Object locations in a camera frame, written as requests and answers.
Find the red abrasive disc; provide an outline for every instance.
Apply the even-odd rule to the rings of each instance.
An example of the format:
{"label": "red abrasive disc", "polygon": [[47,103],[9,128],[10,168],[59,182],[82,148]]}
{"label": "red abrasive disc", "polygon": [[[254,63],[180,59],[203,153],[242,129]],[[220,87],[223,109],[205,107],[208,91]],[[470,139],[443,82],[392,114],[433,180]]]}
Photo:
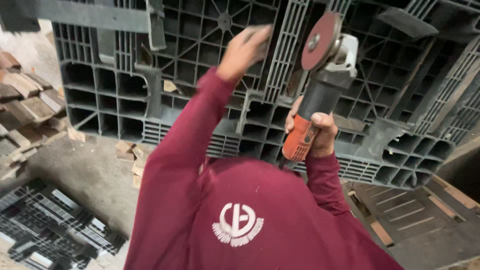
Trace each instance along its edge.
{"label": "red abrasive disc", "polygon": [[[330,57],[340,30],[342,19],[339,13],[325,12],[318,22],[313,26],[308,35],[307,43],[303,47],[301,55],[301,66],[304,70],[312,70],[323,65]],[[308,44],[314,35],[320,35],[320,39],[312,51],[309,51]]]}

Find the maroon sweatshirt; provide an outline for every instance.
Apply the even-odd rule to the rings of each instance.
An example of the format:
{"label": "maroon sweatshirt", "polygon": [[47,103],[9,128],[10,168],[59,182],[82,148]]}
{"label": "maroon sweatshirt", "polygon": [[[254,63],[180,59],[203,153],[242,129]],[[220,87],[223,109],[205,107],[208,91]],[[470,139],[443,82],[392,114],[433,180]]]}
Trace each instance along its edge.
{"label": "maroon sweatshirt", "polygon": [[307,158],[307,185],[248,158],[199,173],[234,88],[215,72],[148,158],[124,269],[402,269],[350,213],[334,154]]}

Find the angle grinder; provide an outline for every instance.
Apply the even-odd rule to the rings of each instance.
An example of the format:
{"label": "angle grinder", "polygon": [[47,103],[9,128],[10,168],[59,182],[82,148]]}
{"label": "angle grinder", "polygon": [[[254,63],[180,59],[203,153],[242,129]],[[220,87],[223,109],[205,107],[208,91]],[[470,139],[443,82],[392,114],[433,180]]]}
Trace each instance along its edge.
{"label": "angle grinder", "polygon": [[283,145],[280,169],[287,160],[293,164],[305,160],[316,136],[321,132],[312,124],[312,114],[329,114],[341,92],[348,89],[357,76],[355,63],[358,39],[341,33],[341,29],[340,14],[325,12],[308,36],[301,64],[309,72],[309,82],[294,119],[294,128]]}

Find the sleeve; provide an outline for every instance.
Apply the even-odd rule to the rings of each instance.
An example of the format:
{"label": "sleeve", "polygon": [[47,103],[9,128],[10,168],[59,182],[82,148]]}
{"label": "sleeve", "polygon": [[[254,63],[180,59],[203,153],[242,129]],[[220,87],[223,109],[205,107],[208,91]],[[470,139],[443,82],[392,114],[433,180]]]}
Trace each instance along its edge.
{"label": "sleeve", "polygon": [[212,132],[235,85],[210,69],[145,165],[124,269],[179,269],[199,208],[196,184]]}
{"label": "sleeve", "polygon": [[349,213],[350,207],[343,197],[342,185],[338,177],[340,164],[336,160],[335,153],[322,158],[308,155],[305,165],[308,175],[307,186],[318,206],[334,216]]}

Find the person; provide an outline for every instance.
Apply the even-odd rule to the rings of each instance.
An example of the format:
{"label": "person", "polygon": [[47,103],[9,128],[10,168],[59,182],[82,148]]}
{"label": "person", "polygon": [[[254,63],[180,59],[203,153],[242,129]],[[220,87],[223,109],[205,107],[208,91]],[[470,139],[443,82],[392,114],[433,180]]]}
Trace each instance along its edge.
{"label": "person", "polygon": [[[205,162],[236,84],[265,56],[271,26],[235,36],[149,156],[124,269],[402,269],[352,216],[338,178],[332,115],[306,158],[308,182],[251,158]],[[286,120],[286,131],[295,127]]]}

